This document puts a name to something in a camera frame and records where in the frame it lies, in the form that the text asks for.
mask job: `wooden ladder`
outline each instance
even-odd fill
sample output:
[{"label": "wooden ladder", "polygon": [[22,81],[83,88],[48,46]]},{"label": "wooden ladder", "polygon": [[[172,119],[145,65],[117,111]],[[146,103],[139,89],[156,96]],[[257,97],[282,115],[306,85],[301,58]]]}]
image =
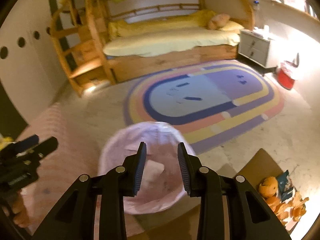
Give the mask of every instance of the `wooden ladder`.
[{"label": "wooden ladder", "polygon": [[[58,29],[59,25],[57,21],[60,19],[61,13],[70,14],[73,24],[72,28]],[[103,36],[106,35],[107,28],[104,20],[99,18],[101,17],[97,18],[95,24],[100,35]],[[103,54],[102,48],[99,47],[97,49],[96,47],[96,42],[89,29],[89,23],[90,21],[87,20],[84,11],[80,13],[76,9],[74,0],[64,0],[64,4],[53,14],[51,21],[51,38],[61,66],[72,88],[80,97],[84,90],[92,86],[99,85],[108,80],[111,84],[115,83],[113,75],[109,67],[107,67],[108,61]],[[78,34],[80,42],[69,49],[63,50],[60,42],[61,39],[66,39],[69,35],[74,34]],[[70,59],[74,61],[76,67],[71,67],[69,63]]]}]

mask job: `mattress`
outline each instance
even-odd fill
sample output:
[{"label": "mattress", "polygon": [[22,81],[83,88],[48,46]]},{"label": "mattress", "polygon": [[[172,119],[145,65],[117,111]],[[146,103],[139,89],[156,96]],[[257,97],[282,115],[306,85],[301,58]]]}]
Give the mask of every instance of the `mattress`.
[{"label": "mattress", "polygon": [[228,44],[236,46],[240,42],[237,33],[212,31],[202,27],[145,33],[132,37],[120,37],[107,43],[103,52],[107,56],[154,57],[173,51],[185,51],[197,46]]}]

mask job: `circular hole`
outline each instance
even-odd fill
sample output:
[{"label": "circular hole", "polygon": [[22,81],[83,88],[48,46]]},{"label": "circular hole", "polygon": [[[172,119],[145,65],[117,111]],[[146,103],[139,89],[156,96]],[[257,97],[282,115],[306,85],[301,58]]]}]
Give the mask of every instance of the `circular hole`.
[{"label": "circular hole", "polygon": [[18,46],[19,46],[20,48],[23,48],[25,45],[26,45],[26,40],[25,40],[23,37],[20,37],[20,38],[18,39]]},{"label": "circular hole", "polygon": [[1,47],[1,49],[0,49],[0,58],[1,59],[5,59],[8,56],[8,54],[9,54],[8,48],[5,47],[5,46]]},{"label": "circular hole", "polygon": [[39,39],[40,39],[40,33],[37,32],[37,31],[34,31],[34,32],[33,32],[33,37],[34,37],[36,40],[39,40]]}]

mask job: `metal bolt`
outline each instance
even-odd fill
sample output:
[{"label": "metal bolt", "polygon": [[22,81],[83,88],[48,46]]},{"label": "metal bolt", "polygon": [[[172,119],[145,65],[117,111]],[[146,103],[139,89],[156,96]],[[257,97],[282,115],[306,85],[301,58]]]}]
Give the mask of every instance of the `metal bolt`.
[{"label": "metal bolt", "polygon": [[125,171],[125,167],[124,166],[119,166],[119,167],[116,167],[116,172],[118,173],[122,173]]},{"label": "metal bolt", "polygon": [[238,182],[244,182],[244,181],[245,181],[244,177],[243,177],[243,176],[240,176],[240,175],[236,176],[236,180],[237,180]]},{"label": "metal bolt", "polygon": [[84,182],[86,180],[88,180],[89,176],[87,174],[82,174],[80,177],[79,177],[79,180]]},{"label": "metal bolt", "polygon": [[201,173],[208,173],[208,172],[209,172],[209,169],[208,169],[207,167],[201,167],[201,168],[199,169],[199,171],[200,171]]}]

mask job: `yellow bedsheet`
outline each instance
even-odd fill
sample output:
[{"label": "yellow bedsheet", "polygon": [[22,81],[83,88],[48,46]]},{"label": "yellow bedsheet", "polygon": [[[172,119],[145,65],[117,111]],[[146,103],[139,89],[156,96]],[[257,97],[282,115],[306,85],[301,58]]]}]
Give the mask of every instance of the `yellow bedsheet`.
[{"label": "yellow bedsheet", "polygon": [[108,56],[153,57],[173,51],[185,51],[197,46],[222,44],[236,46],[239,42],[240,37],[234,32],[193,27],[120,37],[106,44],[103,52]]},{"label": "yellow bedsheet", "polygon": [[166,20],[152,19],[148,21],[126,23],[125,20],[108,23],[110,40],[118,37],[130,37],[145,33],[160,32],[190,27],[206,27],[208,21],[215,16],[211,10],[200,10],[190,15],[168,17]]}]

